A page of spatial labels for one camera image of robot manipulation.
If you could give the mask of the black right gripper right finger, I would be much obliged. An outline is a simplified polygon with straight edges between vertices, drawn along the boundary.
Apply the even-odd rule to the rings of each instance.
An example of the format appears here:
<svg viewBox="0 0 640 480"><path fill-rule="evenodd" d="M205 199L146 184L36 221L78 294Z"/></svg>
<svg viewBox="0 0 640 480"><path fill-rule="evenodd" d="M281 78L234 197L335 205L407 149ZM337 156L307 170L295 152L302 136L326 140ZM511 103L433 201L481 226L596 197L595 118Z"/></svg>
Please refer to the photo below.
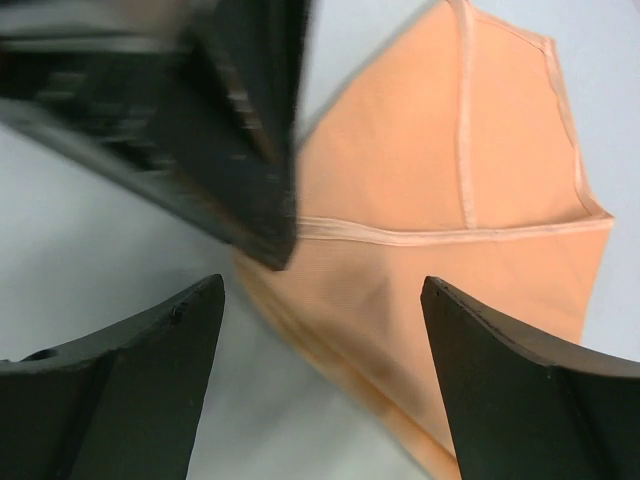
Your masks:
<svg viewBox="0 0 640 480"><path fill-rule="evenodd" d="M636 479L639 365L426 279L426 330L464 479Z"/></svg>

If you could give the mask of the orange cloth napkin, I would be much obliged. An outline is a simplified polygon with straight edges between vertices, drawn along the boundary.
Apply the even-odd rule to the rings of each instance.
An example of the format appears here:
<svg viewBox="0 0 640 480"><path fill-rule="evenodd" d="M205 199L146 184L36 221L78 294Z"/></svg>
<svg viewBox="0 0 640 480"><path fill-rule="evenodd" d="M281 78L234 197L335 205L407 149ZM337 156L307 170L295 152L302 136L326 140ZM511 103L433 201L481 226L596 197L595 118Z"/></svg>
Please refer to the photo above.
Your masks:
<svg viewBox="0 0 640 480"><path fill-rule="evenodd" d="M460 475L420 294L435 276L579 342L613 224L552 39L439 1L343 91L297 161L286 269L236 269L271 322L435 479Z"/></svg>

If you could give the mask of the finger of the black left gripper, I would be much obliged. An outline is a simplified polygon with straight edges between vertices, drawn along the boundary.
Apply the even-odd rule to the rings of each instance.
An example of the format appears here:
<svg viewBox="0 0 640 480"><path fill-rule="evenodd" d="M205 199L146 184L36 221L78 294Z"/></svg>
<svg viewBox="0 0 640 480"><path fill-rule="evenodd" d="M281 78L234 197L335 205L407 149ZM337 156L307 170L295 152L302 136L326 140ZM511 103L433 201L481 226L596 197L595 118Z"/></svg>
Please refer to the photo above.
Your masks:
<svg viewBox="0 0 640 480"><path fill-rule="evenodd" d="M5 1L1 120L281 270L309 14L306 1Z"/></svg>

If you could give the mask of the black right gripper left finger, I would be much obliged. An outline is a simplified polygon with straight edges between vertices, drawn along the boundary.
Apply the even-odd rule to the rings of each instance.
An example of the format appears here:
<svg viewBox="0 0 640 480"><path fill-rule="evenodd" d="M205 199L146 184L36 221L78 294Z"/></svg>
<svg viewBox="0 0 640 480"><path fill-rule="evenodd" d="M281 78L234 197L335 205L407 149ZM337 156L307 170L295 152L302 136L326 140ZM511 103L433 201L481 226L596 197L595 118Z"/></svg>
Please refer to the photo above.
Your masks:
<svg viewBox="0 0 640 480"><path fill-rule="evenodd" d="M209 276L76 340L1 364L5 479L183 479L225 304Z"/></svg>

